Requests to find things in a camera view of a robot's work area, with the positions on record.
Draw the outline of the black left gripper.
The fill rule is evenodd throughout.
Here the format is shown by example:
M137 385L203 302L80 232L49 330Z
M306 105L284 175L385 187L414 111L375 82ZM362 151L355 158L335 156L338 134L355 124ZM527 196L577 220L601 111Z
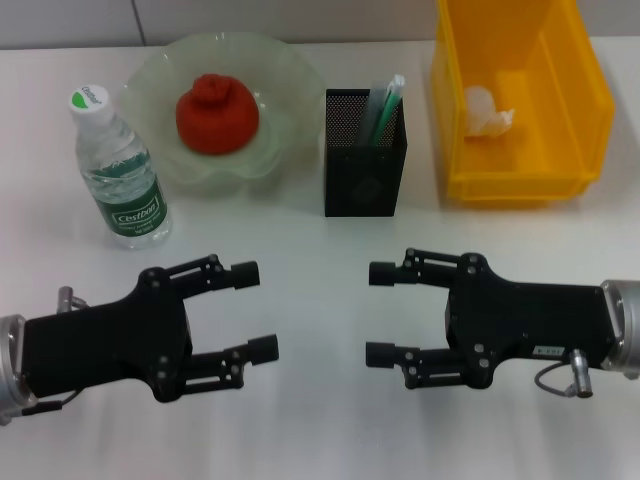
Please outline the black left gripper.
M192 345L180 296L259 284L255 261L225 269L216 254L166 270L148 269L119 301L27 321L26 383L35 396L43 398L136 379L145 382L162 403L182 395L241 389L246 364L258 366L279 359L277 336L192 355L184 363Z

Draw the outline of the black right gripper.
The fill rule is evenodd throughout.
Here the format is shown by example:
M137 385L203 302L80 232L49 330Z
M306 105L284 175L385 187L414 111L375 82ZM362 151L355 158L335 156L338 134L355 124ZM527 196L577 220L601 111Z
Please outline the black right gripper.
M598 286L509 281L481 255L414 248L406 249L399 265L371 262L369 284L449 289L446 338L451 350L366 343L366 366L398 366L409 390L464 384L486 389L507 360L567 361L575 350L589 367L599 369L611 349L611 320Z

